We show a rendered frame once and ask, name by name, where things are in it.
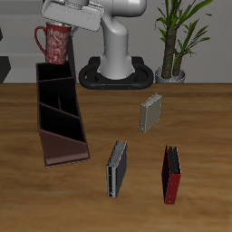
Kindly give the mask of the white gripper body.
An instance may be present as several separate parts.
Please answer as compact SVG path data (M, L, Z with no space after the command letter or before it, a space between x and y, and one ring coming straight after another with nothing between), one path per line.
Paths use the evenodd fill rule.
M98 31L104 9L91 0L45 0L42 16L63 24Z

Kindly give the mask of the red patterned mug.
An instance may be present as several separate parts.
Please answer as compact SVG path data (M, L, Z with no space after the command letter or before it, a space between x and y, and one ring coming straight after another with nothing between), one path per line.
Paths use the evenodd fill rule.
M45 34L45 48L41 46L37 38L39 29L42 29ZM65 64L71 29L68 24L49 22L46 26L37 26L34 29L34 39L47 63Z

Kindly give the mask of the dark brown desk caddy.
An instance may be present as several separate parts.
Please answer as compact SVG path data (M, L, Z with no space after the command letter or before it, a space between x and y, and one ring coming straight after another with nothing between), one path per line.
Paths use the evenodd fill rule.
M71 63L38 63L37 123L46 168L90 160Z

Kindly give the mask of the green pot plant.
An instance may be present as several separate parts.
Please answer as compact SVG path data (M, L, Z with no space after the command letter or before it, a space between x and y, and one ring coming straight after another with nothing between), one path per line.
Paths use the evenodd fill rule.
M163 13L159 8L162 17L156 20L164 26L159 29L162 37L160 40L165 44L163 64L155 72L156 83L183 83L186 74L180 69L182 58L186 55L192 55L191 49L201 43L209 40L204 37L208 26L202 27L196 34L194 30L198 19L186 25L185 22L197 11L212 3L213 0L202 0L198 4L193 1L185 10L181 8L182 0L165 0L165 10Z

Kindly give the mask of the black and grey book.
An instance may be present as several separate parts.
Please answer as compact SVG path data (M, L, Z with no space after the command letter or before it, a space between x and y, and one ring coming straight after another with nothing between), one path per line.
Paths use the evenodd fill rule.
M116 198L127 168L127 142L116 140L106 164L107 195Z

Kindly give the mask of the red and black book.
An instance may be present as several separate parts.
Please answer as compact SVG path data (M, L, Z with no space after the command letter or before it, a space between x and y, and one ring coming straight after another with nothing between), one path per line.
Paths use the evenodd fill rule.
M181 177L177 147L166 146L161 176L164 203L174 205Z

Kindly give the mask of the flat black base plate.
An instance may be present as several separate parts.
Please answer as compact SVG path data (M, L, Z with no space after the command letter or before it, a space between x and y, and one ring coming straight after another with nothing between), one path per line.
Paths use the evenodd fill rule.
M144 64L139 56L132 56L132 65L135 72L121 80L111 80L97 72L100 66L100 57L93 56L88 64L79 72L80 84L90 90L142 90L153 84L153 71Z

